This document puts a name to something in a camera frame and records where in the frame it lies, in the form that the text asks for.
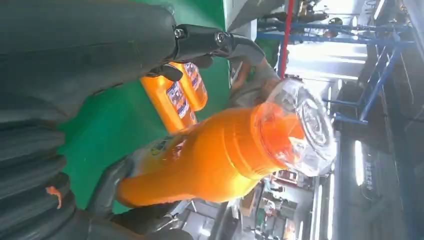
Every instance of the orange liquid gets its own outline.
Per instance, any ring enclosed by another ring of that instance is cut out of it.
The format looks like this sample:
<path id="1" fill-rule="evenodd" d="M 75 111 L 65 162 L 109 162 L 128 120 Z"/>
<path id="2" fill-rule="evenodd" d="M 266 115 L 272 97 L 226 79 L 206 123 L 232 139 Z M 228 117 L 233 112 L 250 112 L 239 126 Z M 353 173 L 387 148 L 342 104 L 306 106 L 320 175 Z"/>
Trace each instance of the orange liquid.
<path id="1" fill-rule="evenodd" d="M 196 112 L 202 110 L 208 102 L 208 92 L 198 67 L 191 62 L 185 64 L 172 62 L 171 64 L 183 73 L 179 82 L 191 109 Z"/>
<path id="2" fill-rule="evenodd" d="M 164 76 L 143 77 L 140 81 L 170 134 L 197 123 L 179 82 Z"/>
<path id="3" fill-rule="evenodd" d="M 260 106 L 227 109 L 177 134 L 168 145 L 156 145 L 155 153 L 163 149 L 160 156 L 147 154 L 140 160 L 160 166 L 125 178 L 118 187 L 119 201 L 138 207 L 194 197 L 220 203 L 246 195 L 261 178 L 286 168 L 273 151 L 292 150 L 287 126 L 275 128 L 282 127 L 285 117 L 275 114 L 264 123 L 260 114 Z"/>

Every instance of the orange jug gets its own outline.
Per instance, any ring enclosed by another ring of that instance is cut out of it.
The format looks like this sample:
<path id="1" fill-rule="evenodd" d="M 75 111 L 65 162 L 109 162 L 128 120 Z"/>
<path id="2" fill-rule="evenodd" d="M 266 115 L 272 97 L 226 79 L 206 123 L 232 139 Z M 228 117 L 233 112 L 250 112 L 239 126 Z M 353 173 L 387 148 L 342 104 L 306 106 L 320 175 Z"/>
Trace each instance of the orange jug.
<path id="1" fill-rule="evenodd" d="M 226 109 L 129 155 L 134 168 L 119 184 L 118 200 L 128 207 L 195 197 L 220 203 L 287 167 L 309 175 L 328 168 L 335 145 L 322 102 L 271 95 L 275 101 Z"/>
<path id="2" fill-rule="evenodd" d="M 142 77 L 140 81 L 170 134 L 197 123 L 178 81 L 170 81 L 164 76 Z"/>
<path id="3" fill-rule="evenodd" d="M 171 65 L 183 73 L 179 83 L 190 103 L 191 109 L 195 112 L 202 110 L 208 102 L 208 92 L 206 91 L 199 68 L 191 62 L 184 64 L 171 62 Z"/>

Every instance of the machinery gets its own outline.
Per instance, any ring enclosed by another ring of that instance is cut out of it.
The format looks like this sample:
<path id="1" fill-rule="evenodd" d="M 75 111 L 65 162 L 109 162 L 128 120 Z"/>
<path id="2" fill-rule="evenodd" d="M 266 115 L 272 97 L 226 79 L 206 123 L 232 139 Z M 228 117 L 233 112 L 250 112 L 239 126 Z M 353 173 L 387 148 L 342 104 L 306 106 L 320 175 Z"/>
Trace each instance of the machinery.
<path id="1" fill-rule="evenodd" d="M 72 119 L 88 96 L 135 78 L 178 81 L 181 72 L 169 62 L 207 67 L 224 57 L 255 65 L 261 49 L 126 0 L 6 1 L 0 21 L 7 23 L 0 24 L 0 239 L 192 239 L 166 229 L 184 202 L 157 206 L 167 216 L 157 220 L 134 221 L 147 216 L 143 209 L 112 214 L 116 185 L 131 168 L 124 158 L 105 170 L 87 209 L 78 209 L 61 172 L 66 159 L 57 148 L 65 137 L 56 125 Z"/>

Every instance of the bottle cap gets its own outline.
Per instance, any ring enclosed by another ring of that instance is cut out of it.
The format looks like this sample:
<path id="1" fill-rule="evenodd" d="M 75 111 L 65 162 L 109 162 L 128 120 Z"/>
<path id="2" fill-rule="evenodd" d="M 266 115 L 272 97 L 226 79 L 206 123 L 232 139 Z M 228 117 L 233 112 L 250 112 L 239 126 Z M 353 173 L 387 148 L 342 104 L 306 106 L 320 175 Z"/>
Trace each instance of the bottle cap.
<path id="1" fill-rule="evenodd" d="M 336 156 L 334 132 L 320 98 L 285 79 L 258 112 L 261 142 L 271 157 L 307 176 L 323 174 Z"/>

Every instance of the green table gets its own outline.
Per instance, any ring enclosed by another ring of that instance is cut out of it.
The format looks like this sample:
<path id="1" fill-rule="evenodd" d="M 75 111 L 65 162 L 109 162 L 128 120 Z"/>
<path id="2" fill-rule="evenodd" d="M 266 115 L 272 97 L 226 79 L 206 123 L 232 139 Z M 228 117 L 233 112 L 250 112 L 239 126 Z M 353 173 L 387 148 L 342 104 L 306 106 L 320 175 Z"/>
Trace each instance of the green table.
<path id="1" fill-rule="evenodd" d="M 179 24 L 220 29 L 225 26 L 222 0 L 142 2 L 172 4 Z M 199 121 L 225 107 L 229 95 L 228 61 L 216 58 L 212 67 L 200 73 L 208 91 L 208 103 L 197 113 Z M 66 133 L 66 143 L 60 149 L 68 160 L 64 171 L 71 178 L 71 188 L 80 208 L 86 207 L 105 167 L 167 134 L 138 79 L 89 97 L 78 116 L 59 128 Z M 114 210 L 122 212 L 125 208 L 116 204 Z"/>

